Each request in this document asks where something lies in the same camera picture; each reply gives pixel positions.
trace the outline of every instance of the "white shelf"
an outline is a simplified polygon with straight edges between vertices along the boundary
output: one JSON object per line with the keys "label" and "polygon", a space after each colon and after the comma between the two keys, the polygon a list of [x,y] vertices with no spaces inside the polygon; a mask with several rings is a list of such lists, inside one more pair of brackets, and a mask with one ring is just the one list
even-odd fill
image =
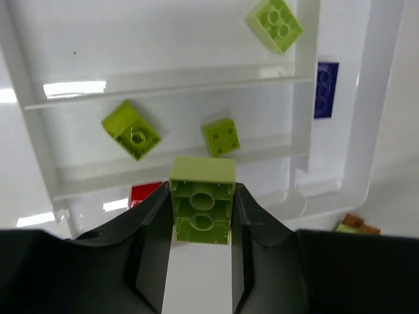
{"label": "white shelf", "polygon": [[[255,40],[244,21],[254,0],[8,4],[34,95],[25,109],[315,78],[302,56],[313,46],[279,56]],[[296,0],[289,4],[297,9]],[[44,93],[45,84],[86,81],[106,89],[90,97],[76,89],[65,100]]]}
{"label": "white shelf", "polygon": [[[106,80],[82,82],[85,84],[68,92],[54,95],[51,99],[45,94],[38,99],[45,99],[25,106],[25,110],[44,109],[72,104],[91,104],[112,100],[121,102],[133,97],[154,97],[162,94],[185,92],[205,92],[208,90],[228,90],[277,84],[281,82],[312,82],[312,77],[295,76],[295,64],[292,62],[271,65],[235,65],[201,69],[178,69],[131,75],[107,77]],[[89,85],[106,85],[97,94],[84,92]]]}
{"label": "white shelf", "polygon": [[[54,209],[167,179],[176,156],[207,155],[200,125],[224,116],[242,145],[227,156],[237,180],[280,220],[361,205],[403,4],[287,2],[304,33],[279,56],[244,22],[257,0],[0,0],[1,50]],[[313,122],[318,55],[340,72],[332,119]],[[43,90],[92,81],[106,88]],[[100,123],[126,98],[163,138],[140,162]]]}

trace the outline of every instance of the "white surface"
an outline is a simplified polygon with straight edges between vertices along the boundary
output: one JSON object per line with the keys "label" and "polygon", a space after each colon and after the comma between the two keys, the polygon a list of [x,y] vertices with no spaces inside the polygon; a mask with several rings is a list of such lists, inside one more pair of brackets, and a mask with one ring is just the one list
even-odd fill
{"label": "white surface", "polygon": [[[33,1],[9,1],[17,30],[15,41],[13,36],[10,38],[5,34],[9,32],[13,35],[11,30],[7,31],[5,20],[1,28],[5,29],[2,32],[2,45],[7,57],[6,63],[21,107],[33,109],[34,105],[39,105],[39,90],[44,83],[108,80],[102,96],[44,101],[38,107],[44,109],[24,112],[29,136],[55,211],[68,210],[67,200],[72,197],[167,178],[174,156],[206,155],[199,125],[210,118],[222,116],[230,116],[236,121],[242,142],[242,149],[230,155],[237,159],[239,165],[238,180],[245,182],[261,205],[267,206],[276,217],[297,218],[302,214],[315,215],[347,209],[356,207],[359,200],[363,199],[369,183],[371,163],[365,162],[365,170],[354,179],[346,173],[353,168],[348,166],[351,161],[358,158],[372,160],[380,121],[377,116],[372,127],[366,129],[370,136],[370,149],[361,147],[347,154],[350,139],[355,144],[362,140],[362,135],[354,136],[356,132],[352,129],[350,117],[363,114],[362,108],[354,112],[354,105],[361,60],[364,57],[364,62],[369,63],[370,58],[363,54],[367,28],[372,32],[369,39],[372,50],[369,54],[375,55],[381,45],[376,32],[380,31],[382,21],[373,21],[376,26],[367,27],[371,22],[370,1],[348,3],[342,0],[339,3],[335,1],[333,6],[324,5],[320,15],[320,30],[323,33],[320,33],[319,38],[319,2],[291,1],[291,7],[297,13],[305,32],[284,56],[272,54],[259,42],[256,50],[252,48],[255,46],[255,37],[244,21],[238,18],[241,13],[239,16],[235,14],[253,6],[256,3],[254,0],[206,4],[189,0],[169,4],[166,0],[159,0],[152,5],[126,0],[124,8],[118,7],[115,10],[112,4],[108,4],[101,8],[100,13],[96,13],[97,2],[90,0],[83,2],[83,14],[75,19],[63,17],[63,8],[56,7],[58,3],[41,10],[39,7],[43,7],[43,1],[37,0],[36,3],[34,6]],[[188,18],[179,19],[179,16],[185,15],[186,4]],[[79,3],[63,5],[70,6],[71,12]],[[207,41],[192,36],[189,32],[196,30],[190,30],[191,27],[185,29],[186,22],[196,24],[193,13],[199,12],[199,16],[203,5],[207,6],[208,12],[217,10],[221,16],[218,22],[223,25],[223,29],[228,29],[226,32],[218,26],[212,27],[204,19],[200,27],[203,34],[211,33]],[[386,27],[397,31],[398,19],[393,17],[397,17],[401,3],[392,5],[393,9],[388,10],[392,22],[386,24]],[[155,38],[149,42],[149,20],[132,15],[132,10],[138,9],[136,6],[150,15],[165,15],[164,20],[170,21],[173,36],[179,37],[178,42],[183,42],[184,34],[190,35],[194,49],[189,47],[185,50],[181,44],[167,47],[164,41],[156,41]],[[174,6],[171,14],[168,14],[166,6]],[[232,14],[226,17],[225,12]],[[77,33],[81,25],[85,27],[83,35],[69,35]],[[137,40],[135,45],[132,44],[132,28],[141,30],[137,35],[141,40]],[[127,32],[126,36],[122,36],[123,30]],[[228,44],[225,42],[226,33],[230,36]],[[93,36],[97,40],[87,40]],[[52,42],[55,44],[46,48],[45,43]],[[73,49],[68,51],[70,42],[77,44],[84,53]],[[222,54],[213,53],[215,43],[223,47]],[[115,45],[118,46],[119,54],[116,54]],[[242,51],[241,45],[248,46],[248,50]],[[93,50],[95,53],[97,51],[95,61],[91,60]],[[157,53],[161,50],[165,50],[172,58],[162,58]],[[313,81],[316,77],[318,51],[323,60],[338,60],[341,66],[333,119],[313,124]],[[392,50],[387,51],[391,57]],[[233,54],[238,56],[234,61],[230,57]],[[141,55],[142,58],[132,59],[133,55]],[[196,64],[197,56],[200,56],[199,65]],[[130,70],[124,63],[126,60],[132,63]],[[245,89],[247,84],[242,84],[240,78],[243,73],[247,73],[244,75],[246,80],[255,80],[257,72],[259,78],[266,79],[271,68],[263,68],[261,71],[259,65],[269,62],[288,69],[285,71],[286,76],[295,74],[305,79],[291,79],[294,82],[290,83],[279,80],[273,84],[268,78],[263,83],[272,84]],[[27,71],[22,68],[24,63],[28,64]],[[385,80],[390,63],[391,58],[387,56],[379,59],[365,75],[374,73],[376,68],[382,69],[381,77]],[[186,71],[187,75],[179,75],[179,71]],[[167,80],[162,73],[168,74]],[[180,82],[172,81],[173,73],[177,73],[175,77]],[[194,73],[205,79],[201,82]],[[151,81],[150,86],[145,85],[143,88],[146,90],[153,90],[156,86],[164,93],[173,91],[172,87],[176,86],[186,86],[187,90],[170,96],[160,94],[144,97],[139,94],[141,97],[134,97],[138,111],[164,138],[148,156],[135,163],[112,142],[102,130],[100,121],[117,106],[118,101],[128,95],[133,96],[129,91],[135,90],[136,84],[143,84],[144,78]],[[213,86],[215,81],[222,84],[224,80],[232,80],[232,85],[224,91],[197,92],[192,80],[211,89],[216,88]],[[384,98],[386,85],[380,81],[377,86],[380,93],[376,94]],[[382,103],[377,101],[376,109],[373,110],[378,109],[379,114],[381,107]],[[360,181],[363,188],[352,195],[353,186],[360,184]]]}
{"label": "white surface", "polygon": [[[385,2],[387,3],[383,5],[390,5],[388,1],[383,1],[383,3]],[[415,0],[409,0],[409,5],[405,9],[405,22],[402,27],[399,50],[397,51],[397,69],[393,70],[393,79],[388,96],[388,108],[386,109],[382,125],[383,136],[378,146],[379,155],[377,156],[376,167],[376,171],[380,170],[383,174],[379,179],[381,183],[374,184],[375,180],[373,180],[370,193],[371,201],[367,200],[364,208],[360,209],[360,213],[364,214],[371,224],[383,228],[384,232],[414,236],[418,235],[416,204],[418,201],[419,180],[416,178],[418,150],[412,143],[416,142],[417,137],[414,131],[418,117],[416,106],[418,95],[415,82],[418,81],[417,73],[419,71],[415,71],[418,65],[416,60],[418,47],[412,44],[411,30],[418,27],[417,22],[415,22],[416,15],[419,12],[416,2]],[[349,29],[351,27],[352,29],[356,28],[358,24],[362,25],[362,21],[367,22],[368,6],[369,1],[356,1],[354,3],[346,0],[323,0],[319,51],[321,52],[322,47],[326,45],[328,48],[325,48],[323,52],[326,57],[333,59],[333,49],[341,49],[339,50],[341,53],[340,58],[354,58],[354,63],[346,63],[342,60],[340,65],[339,82],[341,83],[342,80],[345,82],[345,85],[341,87],[345,91],[350,91],[351,86],[356,87],[357,75],[356,71],[352,71],[352,69],[356,66],[359,69],[361,65],[361,52],[358,55],[345,54],[345,49],[353,47],[350,45],[346,46],[346,41],[352,39],[353,45],[363,42],[361,40],[363,37],[362,31],[365,33],[365,29],[362,30],[361,27],[359,28],[360,33],[352,33]],[[349,11],[353,12],[354,9],[359,9],[359,12],[354,15],[348,14]],[[5,72],[0,71],[0,86],[5,88],[12,86],[7,77],[8,75]],[[354,111],[350,101],[345,103],[347,99],[341,93],[343,93],[342,90],[337,90],[333,119],[335,114],[337,116],[345,116],[351,115]],[[0,141],[2,147],[8,148],[7,151],[2,152],[0,155],[3,164],[2,169],[6,173],[5,176],[0,177],[2,187],[1,207],[10,209],[2,210],[0,221],[3,228],[13,228],[19,217],[49,211],[50,203],[48,194],[44,189],[41,172],[37,167],[35,157],[30,148],[24,121],[22,116],[19,115],[20,110],[18,106],[16,104],[0,104],[0,111],[2,113],[0,115],[2,127],[5,127]],[[332,120],[323,121],[324,123],[322,121],[314,123],[313,137],[311,138],[310,174],[306,177],[300,177],[301,182],[312,182],[310,181],[310,175],[313,175],[315,178],[318,175],[324,175],[323,183],[325,186],[328,186],[330,189],[334,189],[336,185],[339,186],[339,180],[334,181],[333,179],[342,179],[342,177],[337,177],[336,174],[338,172],[344,173],[344,166],[342,164],[342,168],[334,166],[333,168],[338,172],[330,176],[329,169],[326,166],[334,161],[339,163],[333,156],[340,155],[342,151],[345,151],[343,154],[346,154],[347,142],[345,145],[342,144],[341,147],[334,146],[332,145],[334,143],[333,137],[337,136],[335,135],[336,133],[342,132],[339,138],[344,138],[343,135],[346,134],[349,140],[351,125],[335,123]],[[10,130],[16,130],[16,132],[10,134]],[[336,152],[335,154],[337,155],[329,154],[328,152]],[[323,164],[326,171],[322,171],[321,167],[316,171],[313,168],[313,165],[316,164]],[[247,181],[250,181],[250,179],[251,175],[248,179],[244,178],[244,182],[247,184]],[[80,196],[80,198],[71,199],[70,201],[73,202],[71,207],[74,209],[70,210],[70,214],[73,217],[76,213],[79,215],[88,214],[86,220],[81,219],[77,221],[79,225],[77,227],[73,226],[73,230],[77,228],[83,231],[106,221],[108,217],[101,209],[103,205],[101,199],[104,198],[103,202],[105,202],[110,200],[108,196],[116,199],[119,197],[123,198],[126,195],[126,192],[123,192],[123,190],[115,190],[116,194],[112,193],[108,191],[98,192],[97,194],[87,194]],[[342,204],[345,204],[345,200],[335,196],[336,194],[332,194],[328,198],[324,197],[319,204],[327,204],[330,208],[340,204],[340,208],[344,208]],[[300,226],[328,228],[335,225],[339,215],[329,218],[294,220],[290,221],[288,225],[294,228]],[[40,225],[39,227],[55,234],[60,234],[62,230],[66,229],[66,234],[69,234],[69,228],[63,222],[59,225],[52,223],[52,225]],[[180,245],[175,243],[170,256],[164,300],[165,313],[187,314],[196,313],[197,310],[203,314],[214,313],[214,311],[230,313],[230,267],[228,247],[211,247],[211,250],[209,250],[206,245]]]}

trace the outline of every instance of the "lego stud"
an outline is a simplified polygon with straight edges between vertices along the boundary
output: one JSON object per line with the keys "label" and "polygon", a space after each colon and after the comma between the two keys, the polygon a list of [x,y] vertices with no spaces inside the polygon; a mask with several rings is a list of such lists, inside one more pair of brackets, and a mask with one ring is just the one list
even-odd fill
{"label": "lego stud", "polygon": [[293,19],[293,15],[291,12],[284,10],[281,12],[281,19],[288,24]]}
{"label": "lego stud", "polygon": [[319,80],[322,83],[328,83],[330,80],[330,74],[327,71],[322,71],[319,73]]}
{"label": "lego stud", "polygon": [[289,27],[287,24],[282,24],[278,28],[278,36],[280,36],[281,38],[287,37],[288,33],[289,33]]}
{"label": "lego stud", "polygon": [[191,226],[198,231],[208,231],[214,227],[214,220],[204,213],[198,213],[191,219]]}
{"label": "lego stud", "polygon": [[268,14],[268,22],[270,25],[278,25],[280,22],[280,13],[277,10],[272,10]]}
{"label": "lego stud", "polygon": [[329,89],[325,85],[318,85],[317,86],[317,96],[324,97],[329,92]]}
{"label": "lego stud", "polygon": [[135,145],[142,145],[145,143],[145,134],[142,131],[131,131],[131,142]]}
{"label": "lego stud", "polygon": [[322,99],[316,99],[316,110],[323,110],[326,106],[326,102]]}
{"label": "lego stud", "polygon": [[199,211],[209,211],[215,205],[215,187],[208,184],[195,184],[189,203]]}

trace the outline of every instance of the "lego brick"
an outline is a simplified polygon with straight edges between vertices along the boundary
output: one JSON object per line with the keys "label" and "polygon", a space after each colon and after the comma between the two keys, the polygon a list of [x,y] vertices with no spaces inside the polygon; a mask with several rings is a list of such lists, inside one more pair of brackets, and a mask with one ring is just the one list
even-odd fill
{"label": "lego brick", "polygon": [[344,224],[339,224],[339,226],[336,229],[336,231],[346,232],[346,233],[349,233],[349,234],[357,234],[358,233],[358,229],[357,228],[345,226]]}
{"label": "lego brick", "polygon": [[177,157],[169,182],[177,240],[228,244],[236,161]]}
{"label": "lego brick", "polygon": [[339,63],[318,63],[316,106],[314,107],[315,119],[332,117],[338,70]]}
{"label": "lego brick", "polygon": [[143,200],[145,200],[151,193],[153,193],[162,182],[154,182],[142,185],[135,185],[131,188],[131,196],[130,196],[130,208],[140,204]]}
{"label": "lego brick", "polygon": [[352,228],[360,228],[364,224],[365,220],[359,216],[346,214],[342,224]]}
{"label": "lego brick", "polygon": [[247,16],[246,23],[259,40],[284,54],[302,34],[302,27],[284,0],[263,0]]}
{"label": "lego brick", "polygon": [[124,101],[102,121],[106,132],[134,159],[140,160],[161,141],[154,129]]}
{"label": "lego brick", "polygon": [[201,126],[207,150],[213,157],[226,154],[240,148],[234,121],[224,118]]}

